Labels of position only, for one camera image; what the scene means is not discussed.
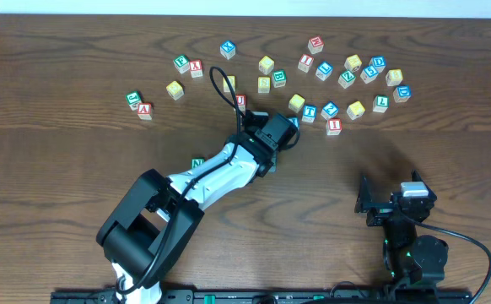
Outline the blue P block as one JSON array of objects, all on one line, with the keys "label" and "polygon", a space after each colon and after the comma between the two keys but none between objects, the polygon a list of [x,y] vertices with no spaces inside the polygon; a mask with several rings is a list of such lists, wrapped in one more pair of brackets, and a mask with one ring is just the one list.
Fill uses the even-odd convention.
[{"label": "blue P block", "polygon": [[297,117],[290,117],[289,120],[297,127],[299,128],[299,119]]}]

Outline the red U block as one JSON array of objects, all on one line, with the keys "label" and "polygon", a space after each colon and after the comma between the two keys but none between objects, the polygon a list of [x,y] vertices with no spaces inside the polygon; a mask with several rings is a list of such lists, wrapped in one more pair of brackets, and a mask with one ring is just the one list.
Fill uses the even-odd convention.
[{"label": "red U block", "polygon": [[238,108],[241,112],[246,112],[246,95],[236,95]]}]

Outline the green N block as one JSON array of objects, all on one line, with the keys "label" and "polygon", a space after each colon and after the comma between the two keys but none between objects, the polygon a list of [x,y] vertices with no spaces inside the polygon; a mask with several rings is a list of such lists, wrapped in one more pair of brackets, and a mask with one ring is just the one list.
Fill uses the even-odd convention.
[{"label": "green N block", "polygon": [[192,159],[192,169],[195,169],[199,166],[201,166],[205,160],[203,158],[193,158]]}]

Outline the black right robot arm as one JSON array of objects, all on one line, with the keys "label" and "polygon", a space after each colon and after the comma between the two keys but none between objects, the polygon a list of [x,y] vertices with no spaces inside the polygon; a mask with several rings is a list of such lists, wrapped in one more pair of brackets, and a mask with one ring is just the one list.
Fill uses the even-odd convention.
[{"label": "black right robot arm", "polygon": [[383,259],[393,279],[388,293],[433,289],[445,278],[447,243],[435,236],[420,236],[416,230],[429,217],[436,200],[416,171],[412,180],[403,182],[386,202],[376,202],[367,179],[361,178],[354,212],[365,213],[367,226],[380,226],[384,231]]}]

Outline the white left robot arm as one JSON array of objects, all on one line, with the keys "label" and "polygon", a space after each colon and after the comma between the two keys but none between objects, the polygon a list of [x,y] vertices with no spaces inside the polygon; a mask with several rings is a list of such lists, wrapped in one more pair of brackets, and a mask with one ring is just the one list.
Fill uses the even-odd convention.
[{"label": "white left robot arm", "polygon": [[145,171],[100,227],[96,241],[116,272],[120,303],[157,303],[161,280],[191,240],[206,209],[265,176],[299,129],[287,117],[246,111],[238,131],[201,165],[163,176]]}]

